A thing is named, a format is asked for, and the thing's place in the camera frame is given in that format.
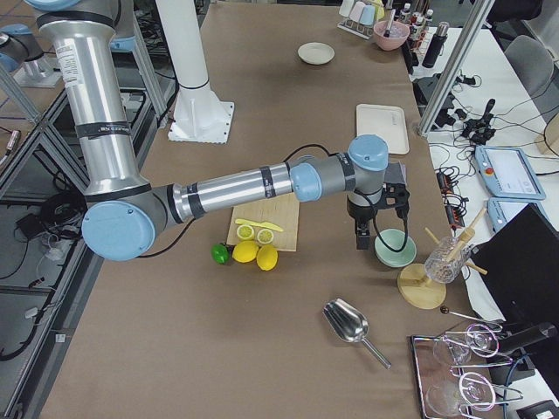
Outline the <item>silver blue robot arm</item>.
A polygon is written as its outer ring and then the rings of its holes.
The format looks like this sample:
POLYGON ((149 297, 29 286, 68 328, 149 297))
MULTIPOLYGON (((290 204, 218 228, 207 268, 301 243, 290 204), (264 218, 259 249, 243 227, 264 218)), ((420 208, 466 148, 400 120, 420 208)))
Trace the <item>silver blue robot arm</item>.
POLYGON ((375 135, 358 136, 347 152, 323 160, 282 162, 188 186, 153 187, 137 166, 110 51, 111 42, 132 26, 133 5, 35 1, 32 8, 40 32, 55 48, 85 158, 90 182, 81 229, 97 255, 113 261, 138 258, 174 225, 284 194, 309 202, 345 192, 352 216, 374 216, 384 206, 388 147, 375 135))

